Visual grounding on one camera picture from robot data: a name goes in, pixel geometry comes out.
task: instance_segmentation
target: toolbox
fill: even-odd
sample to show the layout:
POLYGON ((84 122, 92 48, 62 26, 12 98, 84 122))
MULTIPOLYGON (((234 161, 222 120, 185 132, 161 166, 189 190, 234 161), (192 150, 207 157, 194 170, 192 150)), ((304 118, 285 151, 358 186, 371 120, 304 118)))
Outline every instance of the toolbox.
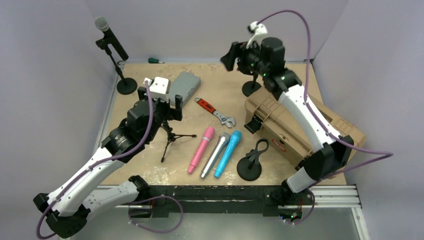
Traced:
MULTIPOLYGON (((324 118, 344 137, 350 135, 354 145, 361 147, 365 135, 353 124, 344 120, 323 103, 312 96, 308 96, 324 118)), ((264 87, 250 95, 245 103, 246 128, 252 133, 257 133, 261 138, 269 140, 270 145, 276 149, 296 170, 302 167, 304 158, 313 154, 311 143, 295 117, 264 87)), ((352 149, 349 160, 356 153, 352 149)))

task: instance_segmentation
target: pink microphone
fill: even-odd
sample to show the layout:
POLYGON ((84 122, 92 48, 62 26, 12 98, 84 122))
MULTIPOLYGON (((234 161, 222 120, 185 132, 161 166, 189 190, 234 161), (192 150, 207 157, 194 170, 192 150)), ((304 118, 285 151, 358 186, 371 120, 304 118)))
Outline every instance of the pink microphone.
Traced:
POLYGON ((199 144, 199 147, 197 148, 196 153, 193 156, 193 159, 190 162, 190 166, 188 166, 188 173, 192 174, 195 168, 198 166, 200 159, 203 156, 203 153, 206 150, 206 147, 208 146, 208 143, 211 141, 211 139, 214 137, 215 134, 215 128, 208 127, 206 131, 203 133, 203 138, 201 139, 201 142, 199 144))

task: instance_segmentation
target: robotic arm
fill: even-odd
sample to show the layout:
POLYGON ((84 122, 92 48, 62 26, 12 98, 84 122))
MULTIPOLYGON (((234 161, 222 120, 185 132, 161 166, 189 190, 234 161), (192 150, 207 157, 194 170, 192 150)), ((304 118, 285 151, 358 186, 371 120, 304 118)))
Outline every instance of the robotic arm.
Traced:
MULTIPOLYGON (((171 83, 168 79, 156 77, 148 81, 153 100, 153 121, 144 144, 152 141, 162 123, 170 120, 181 121, 182 98, 175 96, 175 108, 171 108, 168 92, 171 83)), ((144 144, 131 154, 116 159, 104 160, 112 156, 131 151, 142 139, 149 121, 149 102, 144 87, 138 88, 138 98, 134 107, 127 112, 119 126, 113 129, 102 141, 88 162, 78 170, 65 184, 51 193, 39 193, 33 202, 38 210, 46 212, 46 223, 61 238, 69 238, 79 232, 85 224, 98 214, 118 205, 141 201, 150 197, 149 185, 140 177, 132 176, 123 184, 101 193, 94 193, 96 187, 111 173, 128 163, 133 156, 141 152, 144 144)))
POLYGON ((229 52, 220 59, 221 62, 227 71, 232 71, 237 60, 237 70, 242 74, 251 75, 254 78, 262 76, 265 88, 299 122, 314 151, 314 154, 303 160, 302 168, 284 180, 280 190, 271 195, 273 199, 284 205, 287 199, 324 176, 344 167, 348 162, 352 149, 335 141, 329 133, 352 145, 354 141, 349 135, 341 136, 314 103, 308 97, 304 98, 305 87, 302 82, 293 71, 285 67, 283 42, 276 37, 268 37, 267 28, 262 23, 257 24, 255 21, 247 29, 252 34, 249 41, 233 42, 229 52), (319 125, 305 101, 327 126, 328 132, 319 125))

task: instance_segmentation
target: black microphone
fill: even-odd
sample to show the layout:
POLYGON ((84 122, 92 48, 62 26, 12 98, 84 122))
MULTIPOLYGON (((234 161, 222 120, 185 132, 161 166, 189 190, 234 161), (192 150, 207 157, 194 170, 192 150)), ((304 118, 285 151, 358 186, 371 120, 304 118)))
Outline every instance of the black microphone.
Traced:
POLYGON ((98 16, 95 19, 95 27, 103 32, 104 38, 103 39, 109 39, 110 43, 112 44, 113 48, 115 48, 116 52, 119 54, 120 58, 122 60, 128 59, 128 54, 125 52, 124 48, 118 41, 115 34, 112 32, 112 30, 109 28, 109 23, 106 21, 106 18, 102 16, 98 16))

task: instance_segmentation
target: toolbox latch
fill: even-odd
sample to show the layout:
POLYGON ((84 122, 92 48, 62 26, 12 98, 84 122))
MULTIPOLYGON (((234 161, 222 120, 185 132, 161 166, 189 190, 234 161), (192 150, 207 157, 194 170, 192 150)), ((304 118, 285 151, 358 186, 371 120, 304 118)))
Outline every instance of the toolbox latch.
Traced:
POLYGON ((252 120, 244 125, 244 127, 249 130, 252 134, 256 133, 262 127, 262 119, 258 116, 253 115, 252 120))

